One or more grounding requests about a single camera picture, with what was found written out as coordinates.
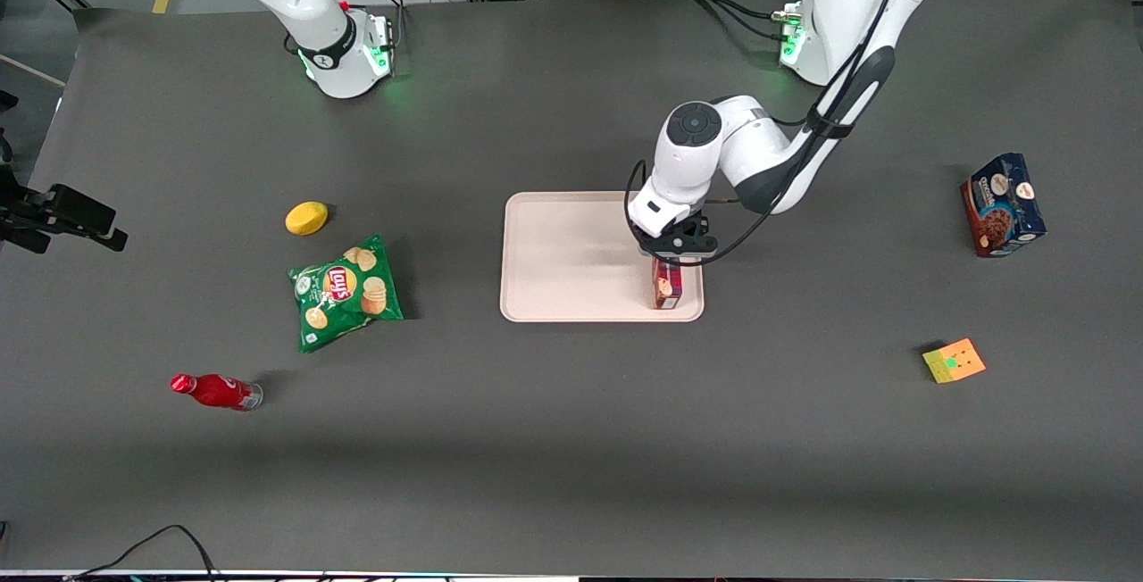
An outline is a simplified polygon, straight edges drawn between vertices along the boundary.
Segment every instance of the table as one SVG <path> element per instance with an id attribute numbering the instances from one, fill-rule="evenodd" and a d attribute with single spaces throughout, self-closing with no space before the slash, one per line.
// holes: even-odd
<path id="1" fill-rule="evenodd" d="M 816 90 L 689 0 L 408 26 L 395 79 L 334 101 L 269 14 L 80 16 L 32 185 L 110 202 L 131 239 L 0 253 L 6 568 L 179 521 L 227 569 L 1143 576 L 1127 0 L 927 1 L 806 200 L 677 326 L 505 321 L 504 202 L 620 189 L 684 101 L 792 119 Z M 957 186 L 1005 151 L 1050 233 L 977 260 Z M 311 199 L 337 217 L 287 234 Z M 751 221 L 711 216 L 724 238 Z M 413 320 L 299 356 L 286 271 L 374 232 Z M 918 348 L 965 336 L 988 372 L 936 385 Z M 200 407 L 166 390 L 184 370 L 267 402 Z M 197 566 L 175 539 L 133 558 Z"/>

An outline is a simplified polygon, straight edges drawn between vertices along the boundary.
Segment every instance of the lemon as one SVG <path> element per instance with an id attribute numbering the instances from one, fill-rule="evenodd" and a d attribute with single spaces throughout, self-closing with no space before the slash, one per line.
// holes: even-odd
<path id="1" fill-rule="evenodd" d="M 329 218 L 329 208 L 326 204 L 311 200 L 303 202 L 286 215 L 286 229 L 289 233 L 299 237 L 310 236 L 321 229 Z"/>

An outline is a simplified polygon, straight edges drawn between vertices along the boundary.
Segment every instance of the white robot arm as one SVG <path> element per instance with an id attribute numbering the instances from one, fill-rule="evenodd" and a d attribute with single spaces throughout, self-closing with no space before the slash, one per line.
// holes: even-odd
<path id="1" fill-rule="evenodd" d="M 337 0 L 258 0 L 297 41 L 306 75 L 335 98 L 359 96 L 392 69 L 391 29 L 384 17 Z"/>
<path id="2" fill-rule="evenodd" d="M 695 244 L 680 228 L 694 233 L 716 169 L 751 212 L 765 217 L 793 207 L 885 85 L 897 37 L 921 1 L 801 0 L 775 13 L 786 35 L 780 61 L 826 85 L 805 126 L 786 138 L 748 96 L 677 107 L 660 131 L 652 176 L 628 206 L 640 246 L 662 256 L 713 253 L 710 241 Z"/>

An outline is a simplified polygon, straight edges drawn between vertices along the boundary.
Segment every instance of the bag of chips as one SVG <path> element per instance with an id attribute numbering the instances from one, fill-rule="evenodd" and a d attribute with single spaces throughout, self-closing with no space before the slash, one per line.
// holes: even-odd
<path id="1" fill-rule="evenodd" d="M 302 312 L 298 350 L 313 352 L 377 319 L 403 319 L 381 234 L 351 247 L 326 265 L 289 271 Z"/>

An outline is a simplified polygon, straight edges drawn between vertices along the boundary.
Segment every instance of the bottle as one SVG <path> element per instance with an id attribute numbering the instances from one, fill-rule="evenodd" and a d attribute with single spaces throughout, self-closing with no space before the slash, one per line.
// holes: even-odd
<path id="1" fill-rule="evenodd" d="M 191 376 L 177 374 L 170 380 L 170 388 L 181 394 L 190 394 L 203 406 L 253 410 L 262 404 L 262 386 L 222 375 Z"/>

